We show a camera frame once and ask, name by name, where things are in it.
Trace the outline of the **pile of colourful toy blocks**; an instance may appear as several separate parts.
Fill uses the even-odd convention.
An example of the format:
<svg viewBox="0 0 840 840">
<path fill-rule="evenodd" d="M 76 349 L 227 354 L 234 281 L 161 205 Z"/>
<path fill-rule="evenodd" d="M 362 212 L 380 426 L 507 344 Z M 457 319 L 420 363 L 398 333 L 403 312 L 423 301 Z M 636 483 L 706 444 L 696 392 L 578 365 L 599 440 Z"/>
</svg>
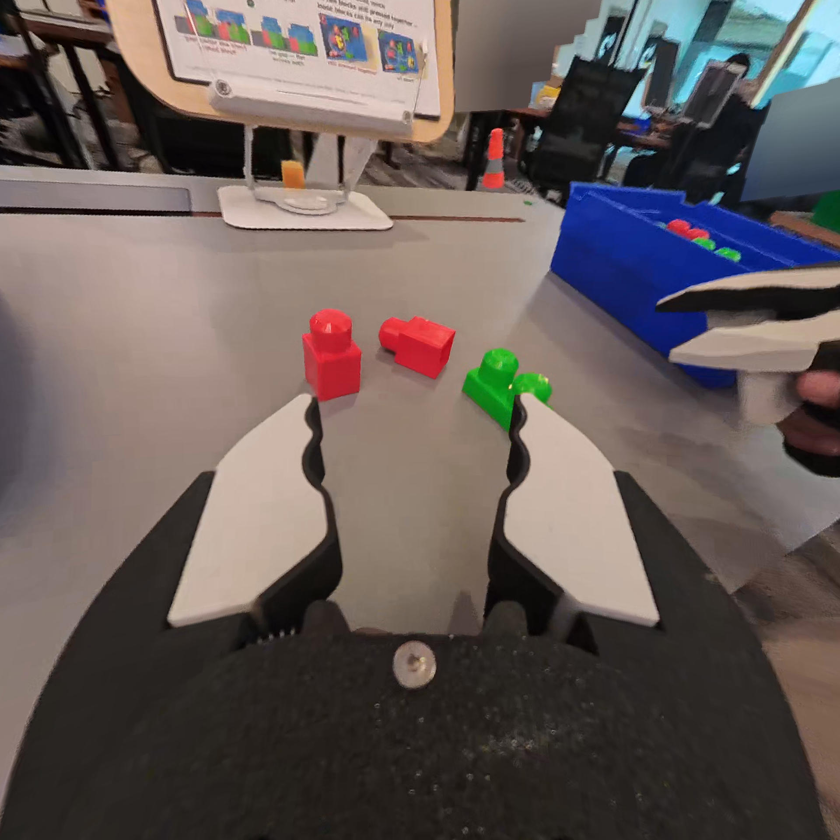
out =
<svg viewBox="0 0 840 840">
<path fill-rule="evenodd" d="M 693 226 L 684 218 L 673 218 L 667 223 L 658 223 L 658 226 L 731 262 L 739 263 L 742 259 L 742 254 L 739 250 L 723 245 L 718 246 L 709 231 L 702 227 Z"/>
</svg>

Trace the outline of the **person's right hand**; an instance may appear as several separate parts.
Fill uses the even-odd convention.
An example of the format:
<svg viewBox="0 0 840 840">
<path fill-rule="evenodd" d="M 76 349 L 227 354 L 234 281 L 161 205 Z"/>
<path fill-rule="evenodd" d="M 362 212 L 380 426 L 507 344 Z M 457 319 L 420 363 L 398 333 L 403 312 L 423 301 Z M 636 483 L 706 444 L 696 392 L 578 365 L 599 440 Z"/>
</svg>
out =
<svg viewBox="0 0 840 840">
<path fill-rule="evenodd" d="M 797 392 L 806 412 L 824 425 L 838 428 L 839 373 L 835 371 L 805 371 L 799 375 Z"/>
</svg>

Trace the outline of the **orange traffic cone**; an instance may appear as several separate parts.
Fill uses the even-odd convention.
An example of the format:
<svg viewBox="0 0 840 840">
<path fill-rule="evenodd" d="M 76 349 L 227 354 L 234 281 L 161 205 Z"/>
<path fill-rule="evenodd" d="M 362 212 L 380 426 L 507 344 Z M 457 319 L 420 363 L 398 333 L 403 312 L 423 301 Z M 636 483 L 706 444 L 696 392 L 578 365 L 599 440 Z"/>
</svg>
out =
<svg viewBox="0 0 840 840">
<path fill-rule="evenodd" d="M 486 166 L 480 179 L 480 188 L 484 191 L 500 191 L 504 188 L 505 133 L 502 128 L 495 128 L 489 133 Z"/>
</svg>

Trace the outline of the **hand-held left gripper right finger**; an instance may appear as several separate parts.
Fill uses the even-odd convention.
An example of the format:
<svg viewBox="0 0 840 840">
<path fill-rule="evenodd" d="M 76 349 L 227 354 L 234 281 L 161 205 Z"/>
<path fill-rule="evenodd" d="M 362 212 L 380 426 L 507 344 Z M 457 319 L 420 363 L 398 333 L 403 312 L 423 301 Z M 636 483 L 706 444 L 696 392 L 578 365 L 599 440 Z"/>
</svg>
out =
<svg viewBox="0 0 840 840">
<path fill-rule="evenodd" d="M 489 610 L 519 604 L 529 631 L 570 631 L 581 615 L 655 627 L 658 608 L 611 462 L 533 394 L 514 398 L 509 437 Z"/>
</svg>

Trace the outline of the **black office chair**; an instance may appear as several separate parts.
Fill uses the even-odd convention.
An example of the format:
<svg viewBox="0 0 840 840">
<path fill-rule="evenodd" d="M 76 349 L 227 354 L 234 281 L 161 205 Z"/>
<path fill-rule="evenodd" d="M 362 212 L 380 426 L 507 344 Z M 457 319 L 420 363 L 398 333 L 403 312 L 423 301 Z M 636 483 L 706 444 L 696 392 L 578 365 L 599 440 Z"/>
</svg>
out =
<svg viewBox="0 0 840 840">
<path fill-rule="evenodd" d="M 571 184 L 594 182 L 620 118 L 646 69 L 573 58 L 533 152 L 528 178 L 541 196 L 568 200 Z"/>
<path fill-rule="evenodd" d="M 654 176 L 655 187 L 683 192 L 689 203 L 710 200 L 725 187 L 729 170 L 741 155 L 751 151 L 767 117 L 768 107 L 751 107 L 754 85 L 747 79 L 749 55 L 734 54 L 726 64 L 741 68 L 742 75 L 717 119 L 706 129 L 676 129 Z"/>
</svg>

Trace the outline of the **printed instruction sheet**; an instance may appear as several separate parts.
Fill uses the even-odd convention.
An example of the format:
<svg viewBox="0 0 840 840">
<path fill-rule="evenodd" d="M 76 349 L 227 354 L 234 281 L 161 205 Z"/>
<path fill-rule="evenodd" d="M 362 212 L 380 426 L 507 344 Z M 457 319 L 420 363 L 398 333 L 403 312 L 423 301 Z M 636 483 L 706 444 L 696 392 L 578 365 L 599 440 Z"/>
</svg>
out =
<svg viewBox="0 0 840 840">
<path fill-rule="evenodd" d="M 157 1 L 174 79 L 441 112 L 431 1 Z"/>
</svg>

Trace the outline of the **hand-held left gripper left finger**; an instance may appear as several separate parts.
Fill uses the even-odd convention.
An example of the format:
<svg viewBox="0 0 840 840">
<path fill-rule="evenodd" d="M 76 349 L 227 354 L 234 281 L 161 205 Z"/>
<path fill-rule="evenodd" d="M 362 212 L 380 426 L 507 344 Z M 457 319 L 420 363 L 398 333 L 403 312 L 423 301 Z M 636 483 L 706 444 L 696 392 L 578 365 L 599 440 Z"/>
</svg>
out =
<svg viewBox="0 0 840 840">
<path fill-rule="evenodd" d="M 310 604 L 330 597 L 343 563 L 321 442 L 319 402 L 301 394 L 226 453 L 168 624 L 247 615 L 258 628 L 300 628 Z"/>
</svg>

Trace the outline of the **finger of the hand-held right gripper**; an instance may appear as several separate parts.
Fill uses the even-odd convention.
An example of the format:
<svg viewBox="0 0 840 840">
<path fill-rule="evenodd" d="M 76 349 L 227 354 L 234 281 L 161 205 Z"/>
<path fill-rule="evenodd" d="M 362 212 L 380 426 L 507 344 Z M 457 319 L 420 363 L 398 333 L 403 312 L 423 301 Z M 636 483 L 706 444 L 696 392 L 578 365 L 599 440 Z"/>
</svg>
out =
<svg viewBox="0 0 840 840">
<path fill-rule="evenodd" d="M 819 316 L 838 308 L 838 267 L 738 274 L 688 287 L 657 303 L 657 312 L 769 312 L 774 316 Z"/>
<path fill-rule="evenodd" d="M 838 372 L 839 311 L 785 321 L 725 325 L 672 349 L 671 362 L 738 374 L 743 419 L 778 424 L 803 400 L 796 380 L 807 371 Z"/>
</svg>

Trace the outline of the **green double toy block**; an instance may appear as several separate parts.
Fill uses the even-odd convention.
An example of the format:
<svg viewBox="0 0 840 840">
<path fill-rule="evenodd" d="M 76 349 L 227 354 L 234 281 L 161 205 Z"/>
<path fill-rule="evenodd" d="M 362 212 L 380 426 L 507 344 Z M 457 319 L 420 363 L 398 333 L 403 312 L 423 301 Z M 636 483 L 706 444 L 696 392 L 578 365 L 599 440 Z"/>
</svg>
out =
<svg viewBox="0 0 840 840">
<path fill-rule="evenodd" d="M 548 404 L 553 393 L 549 379 L 543 374 L 518 371 L 519 360 L 513 352 L 504 348 L 489 350 L 479 367 L 467 373 L 462 388 L 505 432 L 510 429 L 516 396 L 531 393 Z"/>
</svg>

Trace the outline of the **red toy block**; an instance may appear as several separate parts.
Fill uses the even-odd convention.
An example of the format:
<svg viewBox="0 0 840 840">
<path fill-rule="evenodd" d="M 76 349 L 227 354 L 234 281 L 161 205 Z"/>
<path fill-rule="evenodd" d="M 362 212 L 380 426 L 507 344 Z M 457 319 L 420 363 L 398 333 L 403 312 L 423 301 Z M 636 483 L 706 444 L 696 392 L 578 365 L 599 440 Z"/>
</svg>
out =
<svg viewBox="0 0 840 840">
<path fill-rule="evenodd" d="M 407 369 L 435 380 L 448 363 L 456 331 L 422 317 L 383 321 L 379 340 L 394 361 Z"/>
<path fill-rule="evenodd" d="M 320 403 L 361 389 L 362 351 L 352 336 L 350 316 L 327 308 L 314 313 L 302 337 L 307 383 Z"/>
</svg>

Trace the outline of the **blue plastic bin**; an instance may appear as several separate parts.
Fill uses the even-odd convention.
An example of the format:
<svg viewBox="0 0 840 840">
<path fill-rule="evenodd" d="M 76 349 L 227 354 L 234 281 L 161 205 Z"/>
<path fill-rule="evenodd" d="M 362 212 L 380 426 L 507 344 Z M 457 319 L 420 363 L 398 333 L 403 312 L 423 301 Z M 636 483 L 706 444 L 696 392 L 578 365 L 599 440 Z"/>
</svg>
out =
<svg viewBox="0 0 840 840">
<path fill-rule="evenodd" d="M 838 261 L 838 250 L 685 194 L 574 182 L 552 272 L 664 356 L 707 329 L 703 312 L 658 313 L 666 296 L 737 274 Z M 658 226 L 684 218 L 718 246 L 737 249 L 731 262 Z"/>
</svg>

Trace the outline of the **wooden clipboard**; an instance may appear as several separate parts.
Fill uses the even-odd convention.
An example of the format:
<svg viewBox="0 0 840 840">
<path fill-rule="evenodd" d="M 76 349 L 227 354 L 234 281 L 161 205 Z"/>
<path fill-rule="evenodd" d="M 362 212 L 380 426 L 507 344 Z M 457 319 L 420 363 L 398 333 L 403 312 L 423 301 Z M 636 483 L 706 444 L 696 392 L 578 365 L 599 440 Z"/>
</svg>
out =
<svg viewBox="0 0 840 840">
<path fill-rule="evenodd" d="M 414 115 L 410 137 L 388 135 L 381 140 L 430 143 L 449 126 L 455 111 L 453 22 L 450 2 L 434 2 L 438 92 L 441 112 L 438 118 L 423 119 Z M 244 119 L 216 110 L 207 97 L 211 85 L 174 79 L 165 43 L 158 24 L 154 2 L 108 2 L 114 37 L 128 68 L 152 97 L 178 114 L 224 123 L 240 123 Z M 321 123 L 285 122 L 268 119 L 256 127 L 306 130 L 318 133 L 339 133 Z"/>
</svg>

